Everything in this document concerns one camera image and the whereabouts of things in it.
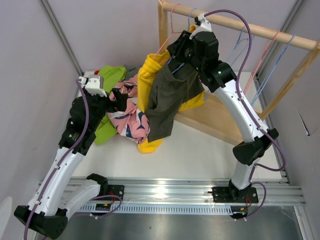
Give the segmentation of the pink patterned shorts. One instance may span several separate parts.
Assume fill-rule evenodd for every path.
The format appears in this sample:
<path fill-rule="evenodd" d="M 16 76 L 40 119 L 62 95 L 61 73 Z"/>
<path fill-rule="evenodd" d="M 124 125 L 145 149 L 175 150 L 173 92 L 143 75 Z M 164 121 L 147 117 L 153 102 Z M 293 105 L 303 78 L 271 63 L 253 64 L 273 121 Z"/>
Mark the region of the pink patterned shorts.
<path fill-rule="evenodd" d="M 121 94 L 128 95 L 126 109 L 109 113 L 108 117 L 121 136 L 141 144 L 147 140 L 150 123 L 147 116 L 138 108 L 138 76 L 121 80 L 116 83 L 115 88 Z"/>

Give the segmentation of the grey shorts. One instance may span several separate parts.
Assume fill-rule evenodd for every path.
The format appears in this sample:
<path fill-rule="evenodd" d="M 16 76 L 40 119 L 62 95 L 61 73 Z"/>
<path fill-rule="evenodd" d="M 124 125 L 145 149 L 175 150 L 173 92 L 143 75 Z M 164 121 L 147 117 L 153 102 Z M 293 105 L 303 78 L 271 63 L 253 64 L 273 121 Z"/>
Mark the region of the grey shorts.
<path fill-rule="evenodd" d="M 134 77 L 139 71 L 139 68 L 136 67 L 136 66 L 124 65 L 124 67 L 126 69 L 126 74 L 125 74 L 125 77 L 124 77 L 126 80 Z"/>

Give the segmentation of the lime green shorts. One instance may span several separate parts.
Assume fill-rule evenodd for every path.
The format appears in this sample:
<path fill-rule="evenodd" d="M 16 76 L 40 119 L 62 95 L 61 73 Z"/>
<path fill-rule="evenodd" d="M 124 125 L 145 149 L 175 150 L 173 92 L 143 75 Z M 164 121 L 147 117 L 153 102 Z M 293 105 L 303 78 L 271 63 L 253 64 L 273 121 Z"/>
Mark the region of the lime green shorts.
<path fill-rule="evenodd" d="M 112 91 L 112 88 L 116 84 L 122 81 L 127 73 L 127 69 L 124 66 L 110 66 L 107 65 L 101 68 L 98 72 L 98 75 L 103 77 L 103 89 L 108 94 Z M 96 145 L 101 145 L 107 142 L 110 138 L 116 135 L 117 130 L 111 123 L 108 114 L 106 113 L 101 123 L 99 124 L 97 130 L 95 131 L 95 140 Z"/>

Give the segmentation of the dark olive shorts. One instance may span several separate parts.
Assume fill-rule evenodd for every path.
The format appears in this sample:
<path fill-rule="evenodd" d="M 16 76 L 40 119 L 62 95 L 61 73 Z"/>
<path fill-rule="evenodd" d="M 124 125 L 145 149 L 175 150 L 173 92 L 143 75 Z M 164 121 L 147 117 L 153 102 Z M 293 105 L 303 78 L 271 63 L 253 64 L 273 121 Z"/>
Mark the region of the dark olive shorts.
<path fill-rule="evenodd" d="M 172 74 L 180 62 L 171 60 L 164 65 L 153 81 L 145 114 L 153 142 L 172 134 L 174 118 L 179 111 L 192 109 L 204 103 L 204 88 L 198 72 L 189 64 Z"/>

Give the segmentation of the blue hanger of olive shorts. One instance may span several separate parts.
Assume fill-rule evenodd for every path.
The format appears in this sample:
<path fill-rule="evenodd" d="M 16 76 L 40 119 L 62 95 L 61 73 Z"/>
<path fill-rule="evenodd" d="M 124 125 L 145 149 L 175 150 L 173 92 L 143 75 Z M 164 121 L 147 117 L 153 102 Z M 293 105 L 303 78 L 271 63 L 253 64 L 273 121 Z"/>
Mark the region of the blue hanger of olive shorts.
<path fill-rule="evenodd" d="M 196 7 L 194 7 L 188 14 L 188 19 L 187 19 L 187 23 L 188 23 L 188 27 L 187 30 L 190 33 L 193 33 L 196 30 L 196 26 L 194 24 L 191 24 L 191 14 L 193 13 L 193 11 L 197 10 Z M 178 72 L 185 64 L 181 63 L 179 66 L 177 66 L 172 72 L 171 74 L 174 75 L 176 72 Z"/>

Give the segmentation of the blue hanger of patterned shorts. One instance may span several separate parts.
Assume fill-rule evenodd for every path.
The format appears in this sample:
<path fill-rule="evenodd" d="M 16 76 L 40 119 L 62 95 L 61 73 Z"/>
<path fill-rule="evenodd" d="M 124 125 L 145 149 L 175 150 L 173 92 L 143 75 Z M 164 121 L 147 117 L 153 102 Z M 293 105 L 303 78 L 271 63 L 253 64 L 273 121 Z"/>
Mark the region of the blue hanger of patterned shorts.
<path fill-rule="evenodd" d="M 226 61 L 233 66 L 238 59 L 241 57 L 241 55 L 245 52 L 245 50 L 248 49 L 249 47 L 249 36 L 244 37 L 244 30 L 246 29 L 246 26 L 244 26 L 238 37 L 237 40 L 234 44 L 234 47 L 231 51 L 231 53 L 229 54 L 229 56 L 226 58 Z"/>

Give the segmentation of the pink hanger of green shorts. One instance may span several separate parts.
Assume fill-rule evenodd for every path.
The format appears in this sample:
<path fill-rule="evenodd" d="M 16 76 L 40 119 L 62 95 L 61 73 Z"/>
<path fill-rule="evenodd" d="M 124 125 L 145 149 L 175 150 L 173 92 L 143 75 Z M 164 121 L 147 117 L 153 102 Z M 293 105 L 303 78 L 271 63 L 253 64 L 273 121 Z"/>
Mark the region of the pink hanger of green shorts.
<path fill-rule="evenodd" d="M 271 48 L 272 44 L 274 43 L 277 35 L 279 34 L 280 30 L 277 30 L 275 35 L 273 36 L 272 40 L 267 40 L 264 47 L 263 47 L 263 51 L 261 53 L 261 56 L 259 57 L 259 61 L 254 69 L 254 71 L 252 72 L 249 80 L 247 81 L 246 85 L 245 85 L 245 88 L 243 90 L 243 93 L 246 94 L 251 83 L 253 82 L 253 79 L 254 79 L 254 76 L 256 75 L 256 73 L 258 72 L 258 69 L 261 67 L 262 63 L 263 63 L 263 60 L 265 59 L 269 49 Z"/>

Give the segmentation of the blue hanger of grey shorts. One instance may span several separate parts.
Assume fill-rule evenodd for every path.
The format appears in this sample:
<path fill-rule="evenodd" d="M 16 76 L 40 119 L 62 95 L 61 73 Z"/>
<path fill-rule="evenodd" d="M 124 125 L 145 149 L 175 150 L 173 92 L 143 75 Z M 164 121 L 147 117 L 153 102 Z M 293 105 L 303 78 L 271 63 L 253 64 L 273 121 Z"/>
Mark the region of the blue hanger of grey shorts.
<path fill-rule="evenodd" d="M 274 65 L 270 71 L 270 73 L 263 79 L 262 83 L 260 84 L 258 90 L 256 91 L 256 94 L 254 95 L 252 101 L 251 101 L 251 106 L 253 107 L 255 102 L 258 100 L 260 94 L 263 92 L 265 86 L 267 85 L 269 79 L 271 78 L 273 72 L 275 71 L 277 65 L 279 64 L 281 58 L 283 57 L 283 55 L 285 54 L 287 48 L 292 44 L 294 38 L 296 37 L 296 34 L 294 34 L 292 36 L 292 38 L 290 39 L 289 43 L 282 49 L 281 53 L 279 54 L 279 56 L 277 57 L 276 61 L 274 62 Z"/>

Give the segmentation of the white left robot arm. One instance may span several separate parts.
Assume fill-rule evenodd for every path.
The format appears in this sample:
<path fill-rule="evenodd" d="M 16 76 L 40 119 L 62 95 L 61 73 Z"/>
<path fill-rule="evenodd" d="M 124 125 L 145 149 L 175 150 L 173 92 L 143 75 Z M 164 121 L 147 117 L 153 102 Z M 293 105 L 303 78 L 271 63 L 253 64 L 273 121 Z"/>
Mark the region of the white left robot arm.
<path fill-rule="evenodd" d="M 67 227 L 68 220 L 80 207 L 90 200 L 122 200 L 113 195 L 108 179 L 99 174 L 90 174 L 76 190 L 63 198 L 63 193 L 74 171 L 82 162 L 93 144 L 99 124 L 107 113 L 116 113 L 127 108 L 128 95 L 112 89 L 108 95 L 91 95 L 82 88 L 81 96 L 73 100 L 70 117 L 58 143 L 56 156 L 46 177 L 27 205 L 19 205 L 14 216 L 25 226 L 24 239 L 28 230 L 33 230 L 55 240 Z"/>

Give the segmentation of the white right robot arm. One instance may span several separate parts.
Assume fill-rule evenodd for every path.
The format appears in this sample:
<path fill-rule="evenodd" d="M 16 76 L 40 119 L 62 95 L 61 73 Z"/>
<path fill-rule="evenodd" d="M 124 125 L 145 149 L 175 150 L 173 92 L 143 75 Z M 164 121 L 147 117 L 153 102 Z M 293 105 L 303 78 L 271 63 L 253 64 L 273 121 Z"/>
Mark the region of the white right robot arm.
<path fill-rule="evenodd" d="M 254 167 L 279 133 L 261 121 L 248 104 L 235 72 L 219 59 L 218 48 L 219 42 L 213 32 L 201 31 L 193 35 L 184 30 L 167 50 L 175 60 L 197 71 L 200 81 L 224 104 L 240 131 L 243 141 L 232 149 L 237 163 L 228 187 L 212 188 L 215 202 L 240 203 L 254 193 L 251 183 Z"/>

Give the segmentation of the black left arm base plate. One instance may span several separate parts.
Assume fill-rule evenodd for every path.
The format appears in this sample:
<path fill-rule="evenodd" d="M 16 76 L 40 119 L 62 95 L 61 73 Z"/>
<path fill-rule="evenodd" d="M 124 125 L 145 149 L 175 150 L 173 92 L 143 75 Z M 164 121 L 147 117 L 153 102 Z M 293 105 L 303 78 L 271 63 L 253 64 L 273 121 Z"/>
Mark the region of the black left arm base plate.
<path fill-rule="evenodd" d="M 120 197 L 122 200 L 124 198 L 124 193 L 125 193 L 125 186 L 124 185 L 119 185 L 119 184 L 109 184 L 107 190 L 101 190 L 100 193 L 97 195 L 98 197 L 102 196 L 107 196 L 107 195 L 114 195 Z M 119 199 L 114 196 L 109 196 L 109 197 L 103 197 L 100 198 L 102 201 L 115 201 L 118 202 Z"/>

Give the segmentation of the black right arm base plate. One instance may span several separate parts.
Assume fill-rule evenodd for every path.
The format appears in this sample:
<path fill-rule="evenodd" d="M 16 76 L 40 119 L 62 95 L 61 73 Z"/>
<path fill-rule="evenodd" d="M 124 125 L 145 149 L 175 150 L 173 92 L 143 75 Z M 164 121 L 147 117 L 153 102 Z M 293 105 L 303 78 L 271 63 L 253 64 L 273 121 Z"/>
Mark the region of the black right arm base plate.
<path fill-rule="evenodd" d="M 214 203 L 245 204 L 247 200 L 253 204 L 259 202 L 257 190 L 252 186 L 242 190 L 231 189 L 226 186 L 215 186 L 208 193 L 212 195 Z"/>

